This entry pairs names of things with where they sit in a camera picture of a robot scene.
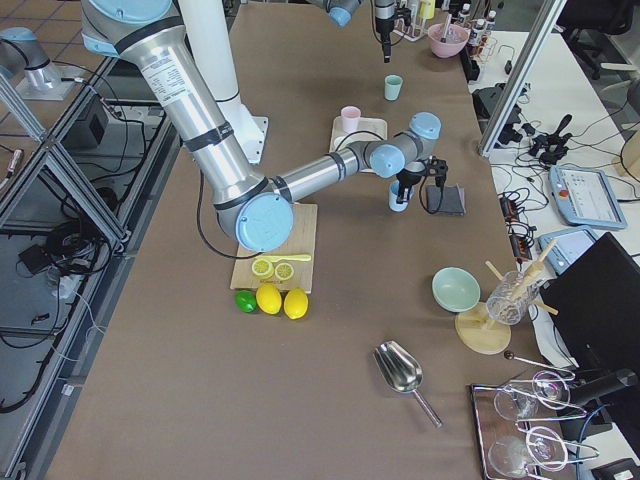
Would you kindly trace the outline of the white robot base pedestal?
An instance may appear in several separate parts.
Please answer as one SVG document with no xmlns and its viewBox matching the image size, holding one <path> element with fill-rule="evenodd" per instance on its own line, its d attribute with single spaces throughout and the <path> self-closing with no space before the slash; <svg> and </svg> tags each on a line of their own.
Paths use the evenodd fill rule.
<svg viewBox="0 0 640 480">
<path fill-rule="evenodd" d="M 268 118 L 253 116 L 238 85 L 222 1 L 179 1 L 197 69 L 251 164 L 260 163 Z"/>
</svg>

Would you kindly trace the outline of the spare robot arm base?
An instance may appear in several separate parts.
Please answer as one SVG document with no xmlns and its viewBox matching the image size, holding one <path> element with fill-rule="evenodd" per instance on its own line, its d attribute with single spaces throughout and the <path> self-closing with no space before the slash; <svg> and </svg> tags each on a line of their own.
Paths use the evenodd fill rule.
<svg viewBox="0 0 640 480">
<path fill-rule="evenodd" d="M 51 61 L 36 35 L 26 27 L 1 31 L 1 74 L 8 80 L 23 74 L 16 87 L 26 100 L 63 101 L 72 88 Z"/>
</svg>

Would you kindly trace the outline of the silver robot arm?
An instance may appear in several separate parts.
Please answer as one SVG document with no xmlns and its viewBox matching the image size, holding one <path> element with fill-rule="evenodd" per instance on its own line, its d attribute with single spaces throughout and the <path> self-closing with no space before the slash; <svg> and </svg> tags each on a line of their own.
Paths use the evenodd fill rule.
<svg viewBox="0 0 640 480">
<path fill-rule="evenodd" d="M 295 201 L 360 171 L 397 177 L 401 203 L 420 179 L 433 176 L 438 186 L 446 180 L 446 162 L 432 154 L 441 122 L 426 112 L 389 140 L 354 141 L 268 178 L 252 167 L 210 91 L 215 75 L 205 66 L 206 51 L 223 76 L 235 74 L 221 3 L 84 1 L 81 7 L 86 48 L 138 67 L 211 185 L 220 227 L 246 249 L 280 247 L 294 226 Z"/>
<path fill-rule="evenodd" d="M 339 27 L 345 27 L 353 18 L 356 10 L 362 4 L 357 0 L 311 0 L 310 4 L 324 10 L 331 20 Z M 373 36 L 380 44 L 383 61 L 391 61 L 392 47 L 395 43 L 391 40 L 391 33 L 398 20 L 404 22 L 404 26 L 411 25 L 411 9 L 403 6 L 400 1 L 372 1 Z"/>
</svg>

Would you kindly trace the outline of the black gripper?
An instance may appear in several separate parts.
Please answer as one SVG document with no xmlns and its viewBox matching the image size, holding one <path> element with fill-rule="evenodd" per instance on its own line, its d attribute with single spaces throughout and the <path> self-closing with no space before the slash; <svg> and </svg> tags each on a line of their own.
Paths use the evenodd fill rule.
<svg viewBox="0 0 640 480">
<path fill-rule="evenodd" d="M 438 213 L 445 197 L 447 172 L 447 162 L 435 156 L 407 164 L 405 168 L 397 174 L 399 183 L 397 185 L 396 204 L 407 205 L 414 195 L 414 185 L 418 184 L 423 178 L 434 177 L 435 185 L 439 193 L 435 210 L 435 212 Z"/>
<path fill-rule="evenodd" d="M 395 22 L 401 19 L 406 26 L 411 23 L 411 9 L 400 4 L 374 4 L 374 37 L 382 45 L 383 61 L 391 61 L 391 32 Z"/>
</svg>

